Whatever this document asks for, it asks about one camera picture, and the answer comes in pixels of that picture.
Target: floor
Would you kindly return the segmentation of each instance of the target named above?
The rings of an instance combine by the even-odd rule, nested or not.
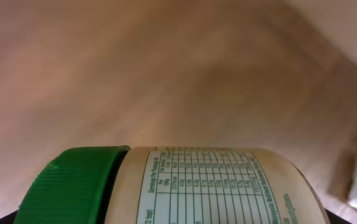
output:
[[[328,190],[357,153],[357,66],[293,9],[0,0],[0,217],[63,150],[121,144],[271,149],[357,223]]]

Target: label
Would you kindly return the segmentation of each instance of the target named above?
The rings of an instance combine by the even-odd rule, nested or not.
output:
[[[282,223],[257,158],[235,151],[151,151],[137,224]]]

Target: brown floor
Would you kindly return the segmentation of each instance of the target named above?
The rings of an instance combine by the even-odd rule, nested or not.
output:
[[[0,0],[0,217],[75,146],[257,146],[324,206],[357,152],[357,67],[269,0]]]

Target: green lid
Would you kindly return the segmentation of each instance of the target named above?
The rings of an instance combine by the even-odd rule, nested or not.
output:
[[[64,151],[33,182],[14,223],[95,223],[111,169],[129,149],[79,147]]]

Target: nutrition label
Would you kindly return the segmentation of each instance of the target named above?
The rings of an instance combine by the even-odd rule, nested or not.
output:
[[[137,224],[281,223],[257,158],[235,151],[151,151]]]

